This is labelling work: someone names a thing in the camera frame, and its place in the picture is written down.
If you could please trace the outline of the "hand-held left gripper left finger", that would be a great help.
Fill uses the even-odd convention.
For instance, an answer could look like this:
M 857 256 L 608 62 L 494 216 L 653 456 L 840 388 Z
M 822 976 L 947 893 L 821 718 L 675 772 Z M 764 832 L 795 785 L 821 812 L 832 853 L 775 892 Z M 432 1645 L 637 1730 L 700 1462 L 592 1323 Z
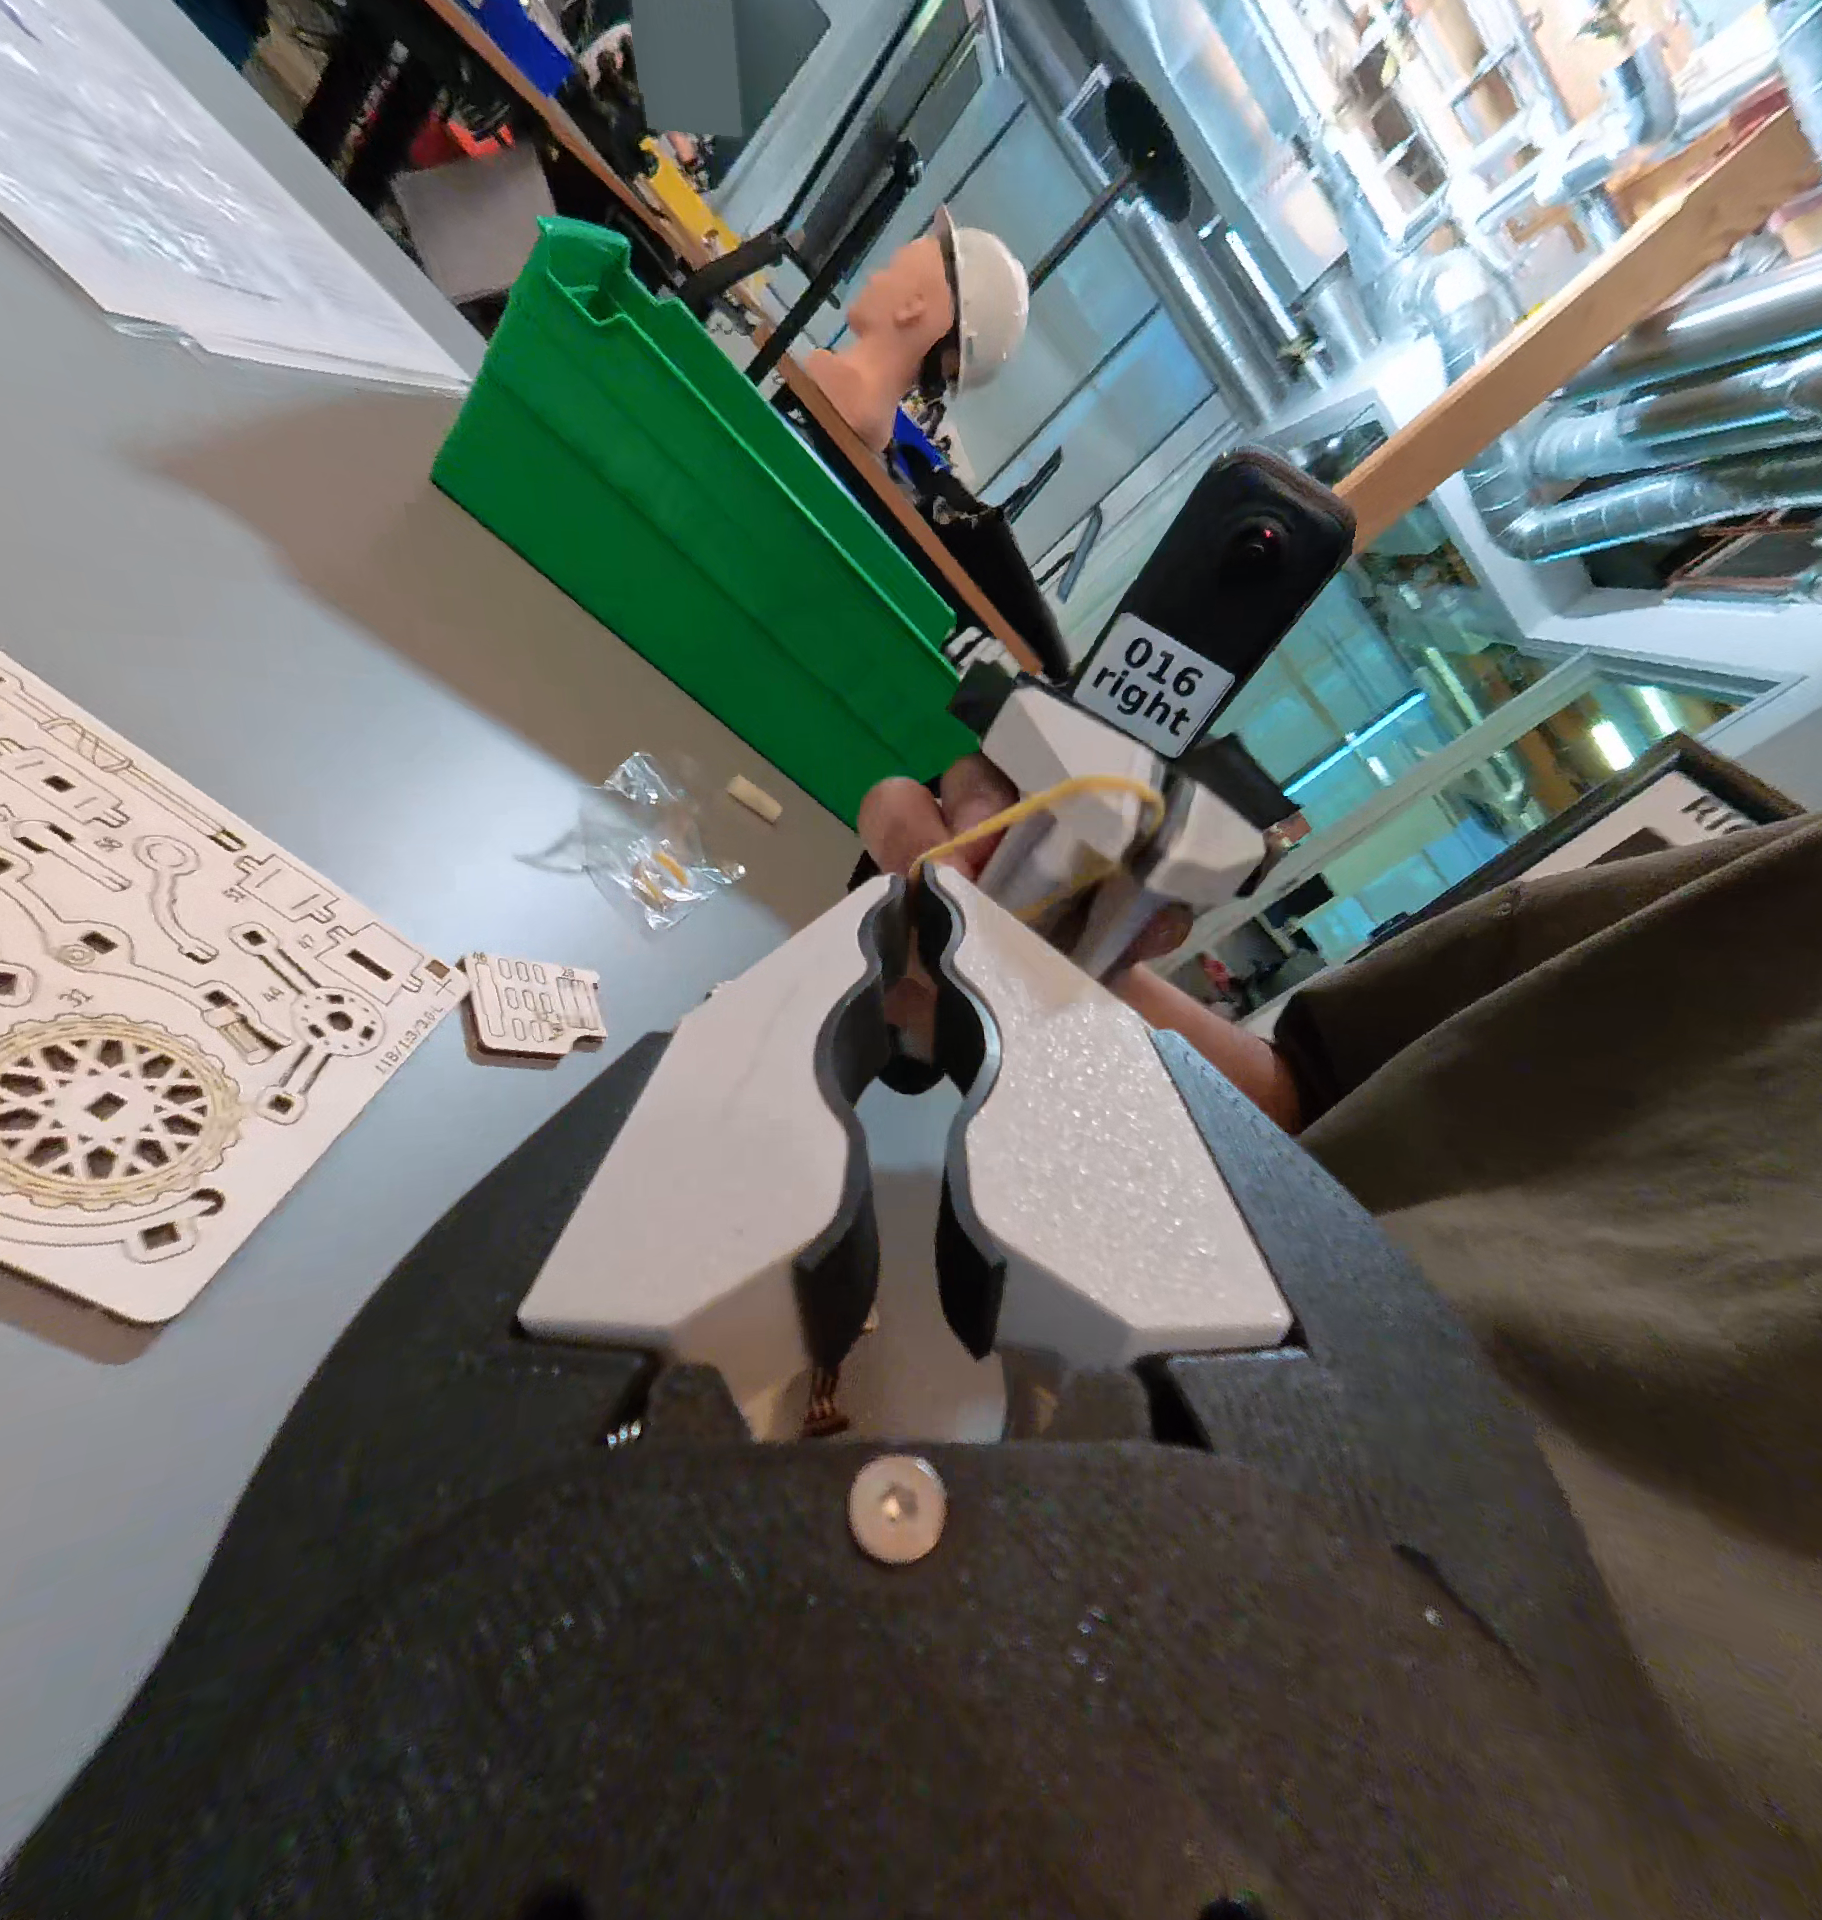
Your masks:
M 879 877 L 675 1027 L 516 1310 L 525 1336 L 713 1369 L 754 1438 L 801 1424 L 874 1307 L 854 1106 L 891 1053 L 905 883 Z

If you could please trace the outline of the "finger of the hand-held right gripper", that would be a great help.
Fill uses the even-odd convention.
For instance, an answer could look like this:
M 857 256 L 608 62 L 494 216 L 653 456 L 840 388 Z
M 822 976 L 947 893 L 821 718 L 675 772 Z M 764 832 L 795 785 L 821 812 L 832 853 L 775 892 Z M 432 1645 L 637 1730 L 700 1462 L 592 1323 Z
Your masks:
M 1153 839 L 1094 889 L 1076 939 L 1076 967 L 1100 979 L 1116 974 L 1158 915 L 1228 904 L 1265 860 L 1262 829 L 1235 803 L 1207 785 L 1178 782 Z
M 1165 798 L 1163 756 L 1053 691 L 1014 691 L 1002 701 L 985 733 L 985 759 L 1017 799 L 1100 772 L 1147 781 Z M 985 896 L 1000 908 L 1026 907 L 1071 873 L 1120 853 L 1134 827 L 1137 803 L 1107 798 L 1076 799 L 1047 818 L 1028 820 L 996 843 L 985 863 Z M 1128 857 L 1148 840 L 1143 834 Z M 1062 921 L 1087 896 L 1067 901 L 1040 926 Z

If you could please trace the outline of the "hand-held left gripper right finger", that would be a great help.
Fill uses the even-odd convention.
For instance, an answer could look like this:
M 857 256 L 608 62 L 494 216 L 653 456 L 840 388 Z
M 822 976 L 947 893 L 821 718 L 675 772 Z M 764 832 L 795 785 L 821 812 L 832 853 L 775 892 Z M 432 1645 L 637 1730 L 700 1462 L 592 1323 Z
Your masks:
M 914 899 L 959 1093 L 935 1264 L 972 1356 L 1069 1369 L 1283 1344 L 1293 1314 L 1158 1035 L 953 871 Z

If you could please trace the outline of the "yellow rubber band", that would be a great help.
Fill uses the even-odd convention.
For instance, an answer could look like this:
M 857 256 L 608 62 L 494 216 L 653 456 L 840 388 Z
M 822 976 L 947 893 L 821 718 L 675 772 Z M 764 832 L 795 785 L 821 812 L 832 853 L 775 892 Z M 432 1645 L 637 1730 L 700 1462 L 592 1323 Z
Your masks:
M 1130 851 L 1135 847 L 1143 834 L 1158 835 L 1163 827 L 1167 806 L 1163 794 L 1156 788 L 1147 781 L 1137 781 L 1122 774 L 1079 774 L 1066 781 L 1059 781 L 1051 787 L 1044 787 L 1011 806 L 994 812 L 982 823 L 969 827 L 962 834 L 956 834 L 951 840 L 946 840 L 923 853 L 919 853 L 907 871 L 909 880 L 923 880 L 923 871 L 941 865 L 949 855 L 957 855 L 967 849 L 979 847 L 988 840 L 1006 840 L 1021 825 L 1026 825 L 1034 818 L 1047 818 L 1057 815 L 1062 806 L 1076 799 L 1128 799 L 1137 803 L 1137 827 L 1134 827 L 1122 839 L 1122 851 L 1100 860 L 1092 865 L 1071 873 L 1066 880 L 1059 880 L 1053 889 L 1042 893 L 1040 901 L 1028 902 L 1026 907 L 1007 907 L 1015 919 L 1024 924 L 1040 924 L 1051 917 L 1059 907 L 1067 901 L 1076 901 L 1083 893 L 1094 889 L 1104 879 L 1120 873 Z

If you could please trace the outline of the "monitor on black arm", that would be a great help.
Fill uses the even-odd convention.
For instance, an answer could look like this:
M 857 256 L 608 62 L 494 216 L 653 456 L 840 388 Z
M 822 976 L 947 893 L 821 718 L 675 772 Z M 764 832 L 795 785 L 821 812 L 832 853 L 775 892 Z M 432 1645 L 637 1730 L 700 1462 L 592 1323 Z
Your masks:
M 872 144 L 866 151 L 853 151 L 804 227 L 775 224 L 754 231 L 750 240 L 687 272 L 679 300 L 696 319 L 705 319 L 729 291 L 746 285 L 754 274 L 783 263 L 804 271 L 801 296 L 768 330 L 746 366 L 747 379 L 754 386 L 762 384 L 777 371 L 806 324 L 872 250 L 883 227 L 921 175 L 923 159 L 907 135 L 897 135 L 888 149 Z

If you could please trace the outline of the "person's right hand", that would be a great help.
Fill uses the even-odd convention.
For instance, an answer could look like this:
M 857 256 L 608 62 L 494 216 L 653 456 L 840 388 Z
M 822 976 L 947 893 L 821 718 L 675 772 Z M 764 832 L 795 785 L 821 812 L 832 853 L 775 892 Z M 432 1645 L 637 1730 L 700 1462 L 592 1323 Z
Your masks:
M 866 860 L 890 877 L 913 877 L 933 851 L 964 840 L 941 863 L 978 879 L 996 847 L 996 835 L 984 820 L 992 820 L 1015 799 L 1009 781 L 984 756 L 971 754 L 949 768 L 937 787 L 907 779 L 881 781 L 859 809 L 857 834 Z M 1307 1120 L 1298 1083 L 1283 1054 L 1245 1027 L 1216 1018 L 1151 969 L 1151 962 L 1182 945 L 1192 919 L 1182 902 L 1160 908 L 1104 982 L 1145 1025 L 1182 1038 L 1273 1125 L 1294 1138 Z

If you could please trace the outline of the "small slotted wooden piece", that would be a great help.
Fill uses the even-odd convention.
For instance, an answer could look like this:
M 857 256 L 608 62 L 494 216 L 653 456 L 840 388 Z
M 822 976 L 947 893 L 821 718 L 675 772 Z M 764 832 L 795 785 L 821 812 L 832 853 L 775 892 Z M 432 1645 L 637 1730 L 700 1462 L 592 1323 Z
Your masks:
M 600 977 L 590 969 L 472 950 L 461 970 L 465 1041 L 483 1066 L 552 1068 L 608 1039 Z

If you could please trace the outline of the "clear plastic bag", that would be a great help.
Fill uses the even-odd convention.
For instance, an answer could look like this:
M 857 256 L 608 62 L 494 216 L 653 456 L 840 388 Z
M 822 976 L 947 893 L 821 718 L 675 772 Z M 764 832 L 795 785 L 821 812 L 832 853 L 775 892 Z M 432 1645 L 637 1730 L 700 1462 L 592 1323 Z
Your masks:
M 581 788 L 566 829 L 518 862 L 541 874 L 584 877 L 648 931 L 668 931 L 698 904 L 735 889 L 746 869 L 713 857 L 681 770 L 650 753 L 625 756 Z

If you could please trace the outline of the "wooden puzzle sheet with gear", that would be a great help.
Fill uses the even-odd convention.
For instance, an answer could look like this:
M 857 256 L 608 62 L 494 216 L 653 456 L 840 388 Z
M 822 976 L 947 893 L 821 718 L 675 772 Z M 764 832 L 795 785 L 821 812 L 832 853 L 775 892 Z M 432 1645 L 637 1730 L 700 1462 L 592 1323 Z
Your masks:
M 0 651 L 0 1268 L 176 1320 L 462 997 Z

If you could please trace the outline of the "white hard hat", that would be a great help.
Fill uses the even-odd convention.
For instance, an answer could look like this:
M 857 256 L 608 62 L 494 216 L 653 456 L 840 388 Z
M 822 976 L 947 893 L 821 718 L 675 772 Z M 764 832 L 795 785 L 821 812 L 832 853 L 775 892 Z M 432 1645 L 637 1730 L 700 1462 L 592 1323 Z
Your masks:
M 1028 330 L 1030 281 L 994 231 L 959 226 L 949 206 L 938 206 L 935 234 L 951 300 L 935 366 L 951 397 L 988 386 L 1014 361 Z

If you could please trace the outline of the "black framed sign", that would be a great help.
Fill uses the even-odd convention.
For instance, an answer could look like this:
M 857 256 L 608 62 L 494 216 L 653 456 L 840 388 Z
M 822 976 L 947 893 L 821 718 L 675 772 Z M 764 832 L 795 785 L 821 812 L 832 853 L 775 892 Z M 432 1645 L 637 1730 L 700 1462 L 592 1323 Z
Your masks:
M 1494 855 L 1432 902 L 1434 913 L 1514 880 L 1579 873 L 1635 855 L 1693 849 L 1805 809 L 1686 733 L 1670 733 L 1547 825 Z

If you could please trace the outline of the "black floor lamp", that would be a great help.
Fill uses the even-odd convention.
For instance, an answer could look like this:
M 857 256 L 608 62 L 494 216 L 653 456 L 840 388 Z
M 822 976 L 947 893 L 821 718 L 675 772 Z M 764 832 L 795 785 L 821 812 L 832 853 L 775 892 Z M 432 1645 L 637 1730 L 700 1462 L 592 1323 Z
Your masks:
M 1028 268 L 1030 296 L 1062 268 L 1069 254 L 1091 236 L 1091 230 L 1101 226 L 1111 210 L 1128 197 L 1135 195 L 1165 224 L 1189 218 L 1193 203 L 1189 170 L 1178 151 L 1178 137 L 1163 121 L 1163 111 L 1153 97 L 1137 81 L 1116 76 L 1106 80 L 1101 88 L 1101 111 L 1106 135 L 1120 160 L 1120 173 L 1091 197 L 1091 203 Z

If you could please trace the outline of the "mannequin head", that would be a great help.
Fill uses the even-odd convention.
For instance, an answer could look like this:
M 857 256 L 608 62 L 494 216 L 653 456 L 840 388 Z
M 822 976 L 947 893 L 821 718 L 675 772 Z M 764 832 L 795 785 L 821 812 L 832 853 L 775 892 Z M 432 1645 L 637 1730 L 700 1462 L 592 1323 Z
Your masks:
M 953 321 L 951 272 L 935 234 L 907 242 L 866 278 L 842 341 L 807 363 L 817 388 L 863 449 L 888 450 L 903 399 L 919 386 L 923 363 L 947 344 Z

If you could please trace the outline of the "slanted wooden beam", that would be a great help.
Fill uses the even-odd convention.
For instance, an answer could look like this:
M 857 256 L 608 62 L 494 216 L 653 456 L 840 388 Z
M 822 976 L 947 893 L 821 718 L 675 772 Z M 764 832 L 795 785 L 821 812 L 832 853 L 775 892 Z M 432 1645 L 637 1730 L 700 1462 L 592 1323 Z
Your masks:
M 1342 480 L 1355 549 L 1377 541 L 1817 175 L 1789 108 L 1731 139 Z

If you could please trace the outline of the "green plastic bin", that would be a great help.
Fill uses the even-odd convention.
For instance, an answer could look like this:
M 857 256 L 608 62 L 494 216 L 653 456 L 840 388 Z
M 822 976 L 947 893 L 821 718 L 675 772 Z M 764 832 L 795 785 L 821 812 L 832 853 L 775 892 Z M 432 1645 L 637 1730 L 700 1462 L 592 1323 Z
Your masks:
M 849 825 L 976 750 L 947 602 L 620 231 L 540 218 L 431 480 Z

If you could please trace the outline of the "large dark monitor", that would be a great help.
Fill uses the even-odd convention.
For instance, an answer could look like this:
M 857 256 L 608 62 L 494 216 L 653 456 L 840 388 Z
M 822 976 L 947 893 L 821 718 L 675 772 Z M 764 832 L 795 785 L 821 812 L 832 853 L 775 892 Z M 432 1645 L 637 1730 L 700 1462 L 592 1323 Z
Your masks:
M 629 18 L 653 133 L 750 139 L 828 34 L 817 2 L 637 2 Z

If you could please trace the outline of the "small blue parts bin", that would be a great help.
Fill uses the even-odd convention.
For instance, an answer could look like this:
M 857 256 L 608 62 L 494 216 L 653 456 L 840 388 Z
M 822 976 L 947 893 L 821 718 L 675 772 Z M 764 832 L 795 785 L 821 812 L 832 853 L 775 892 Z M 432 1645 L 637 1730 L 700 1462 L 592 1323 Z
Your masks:
M 555 99 L 570 81 L 577 58 L 546 5 L 461 2 L 461 7 L 544 99 Z

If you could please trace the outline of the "white instruction sheet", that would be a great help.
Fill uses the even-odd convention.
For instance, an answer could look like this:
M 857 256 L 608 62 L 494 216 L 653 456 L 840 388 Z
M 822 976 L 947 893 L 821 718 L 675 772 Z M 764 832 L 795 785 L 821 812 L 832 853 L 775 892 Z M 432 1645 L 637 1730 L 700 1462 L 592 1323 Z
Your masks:
M 0 5 L 0 226 L 127 330 L 384 386 L 470 386 L 103 5 Z

